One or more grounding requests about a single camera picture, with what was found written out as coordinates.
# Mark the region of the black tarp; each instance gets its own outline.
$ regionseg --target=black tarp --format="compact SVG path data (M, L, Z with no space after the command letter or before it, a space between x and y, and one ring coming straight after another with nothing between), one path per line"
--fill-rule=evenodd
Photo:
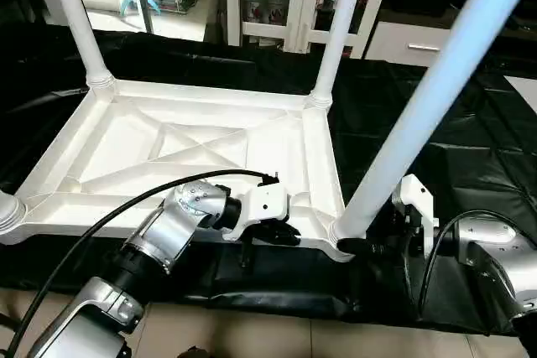
M307 94L321 61L147 34L96 36L110 71L129 80ZM0 188L14 192L84 96L85 72L66 28L18 26L2 31L0 40ZM488 69L487 63L471 78L410 172L435 196L441 222L463 210L485 208L512 218L537 241L537 118L498 66L492 63ZM379 61L342 61L329 123L346 202L424 71ZM389 209L387 205L375 223L379 233L392 225ZM0 286L37 288L73 241L34 236L4 246ZM100 272L119 244L92 239L53 289L76 292ZM436 263L421 321L415 320L404 296L400 262L357 257L342 264L322 252L277 246L256 246L248 270L241 268L240 259L239 245L191 245L159 300L452 331L510 331L502 320L485 319L472 273L453 258L440 257ZM414 295L422 269L422 259L412 258Z

